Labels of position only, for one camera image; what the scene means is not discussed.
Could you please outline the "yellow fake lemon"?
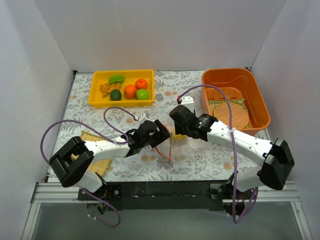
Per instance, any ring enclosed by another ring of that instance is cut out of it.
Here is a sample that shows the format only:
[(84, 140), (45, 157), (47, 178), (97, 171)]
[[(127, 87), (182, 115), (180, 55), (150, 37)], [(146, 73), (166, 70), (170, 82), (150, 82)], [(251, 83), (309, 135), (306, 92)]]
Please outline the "yellow fake lemon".
[(175, 130), (172, 132), (172, 138), (175, 140), (184, 139), (185, 137), (185, 135), (177, 134)]

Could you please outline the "clear zip top bag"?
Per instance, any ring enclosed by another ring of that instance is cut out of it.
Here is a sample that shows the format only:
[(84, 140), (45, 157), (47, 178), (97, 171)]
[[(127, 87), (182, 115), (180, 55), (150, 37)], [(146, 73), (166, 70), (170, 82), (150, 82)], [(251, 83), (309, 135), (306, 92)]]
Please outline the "clear zip top bag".
[(155, 147), (156, 152), (170, 162), (176, 163), (186, 160), (196, 155), (210, 155), (214, 151), (224, 151), (225, 147), (219, 144), (212, 144), (201, 139), (193, 139), (186, 136), (183, 139), (173, 139), (173, 131), (175, 131), (175, 123), (166, 116), (161, 120), (161, 123), (170, 133), (170, 138)]

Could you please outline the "light green fake apple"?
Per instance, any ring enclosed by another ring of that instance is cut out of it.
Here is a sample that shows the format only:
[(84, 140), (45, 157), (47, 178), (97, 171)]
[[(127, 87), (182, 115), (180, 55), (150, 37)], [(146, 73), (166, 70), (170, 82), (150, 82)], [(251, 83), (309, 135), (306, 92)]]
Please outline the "light green fake apple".
[(144, 88), (141, 88), (141, 89), (138, 89), (137, 91), (136, 91), (136, 98), (138, 99), (138, 100), (142, 100), (142, 101), (144, 101), (144, 100), (148, 100), (149, 99), (149, 92), (146, 90), (146, 89), (144, 89)]

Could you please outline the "orange fake tangerine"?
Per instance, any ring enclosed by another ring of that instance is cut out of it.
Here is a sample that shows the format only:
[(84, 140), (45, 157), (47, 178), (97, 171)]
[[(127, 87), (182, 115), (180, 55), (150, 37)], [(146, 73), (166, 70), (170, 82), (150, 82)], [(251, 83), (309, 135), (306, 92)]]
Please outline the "orange fake tangerine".
[(135, 81), (135, 87), (137, 90), (140, 89), (147, 89), (148, 88), (148, 82), (144, 78), (139, 78)]
[(133, 84), (128, 84), (124, 87), (123, 92), (126, 98), (132, 99), (136, 97), (137, 88)]

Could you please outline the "dark green fake avocado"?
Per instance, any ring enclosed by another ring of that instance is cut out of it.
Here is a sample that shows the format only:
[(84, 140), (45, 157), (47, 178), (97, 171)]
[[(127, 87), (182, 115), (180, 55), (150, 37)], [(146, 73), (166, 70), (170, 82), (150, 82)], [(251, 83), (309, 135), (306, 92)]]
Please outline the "dark green fake avocado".
[(122, 99), (122, 93), (119, 89), (113, 89), (109, 94), (111, 101), (120, 101)]

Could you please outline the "green fake pepper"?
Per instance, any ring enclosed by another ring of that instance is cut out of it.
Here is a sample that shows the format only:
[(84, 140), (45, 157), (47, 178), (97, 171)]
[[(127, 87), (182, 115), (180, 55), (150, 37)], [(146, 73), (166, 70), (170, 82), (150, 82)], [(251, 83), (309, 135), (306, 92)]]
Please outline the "green fake pepper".
[(108, 78), (108, 83), (112, 84), (122, 84), (125, 81), (125, 77), (121, 74), (115, 74)]

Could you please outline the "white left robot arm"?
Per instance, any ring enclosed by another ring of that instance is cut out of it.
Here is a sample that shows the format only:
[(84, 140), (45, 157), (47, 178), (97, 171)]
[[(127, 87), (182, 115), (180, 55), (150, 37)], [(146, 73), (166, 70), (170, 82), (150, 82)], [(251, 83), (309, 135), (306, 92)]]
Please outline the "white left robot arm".
[(92, 163), (126, 158), (140, 153), (142, 148), (155, 148), (170, 138), (159, 120), (145, 120), (137, 129), (128, 130), (114, 140), (85, 141), (72, 137), (49, 160), (49, 165), (64, 188), (86, 189), (95, 200), (106, 196), (106, 183), (98, 173), (89, 170)]

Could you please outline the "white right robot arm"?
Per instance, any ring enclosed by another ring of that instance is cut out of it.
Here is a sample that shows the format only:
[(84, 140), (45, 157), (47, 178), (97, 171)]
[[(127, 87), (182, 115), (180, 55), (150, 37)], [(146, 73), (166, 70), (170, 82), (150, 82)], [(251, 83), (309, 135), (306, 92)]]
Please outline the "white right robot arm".
[(235, 172), (226, 186), (227, 195), (237, 199), (249, 189), (267, 186), (280, 191), (295, 165), (288, 143), (283, 139), (269, 141), (238, 130), (230, 130), (215, 117), (202, 114), (197, 117), (186, 106), (178, 105), (169, 116), (174, 121), (175, 132), (193, 139), (218, 144), (236, 150), (256, 163), (256, 167)]

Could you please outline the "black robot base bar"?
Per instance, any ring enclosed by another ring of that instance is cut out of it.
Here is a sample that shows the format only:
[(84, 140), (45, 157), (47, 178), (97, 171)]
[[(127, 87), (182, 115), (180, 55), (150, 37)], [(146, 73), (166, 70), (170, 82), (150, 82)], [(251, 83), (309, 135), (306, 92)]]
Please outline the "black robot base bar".
[(95, 196), (117, 210), (232, 211), (226, 180), (109, 182)]

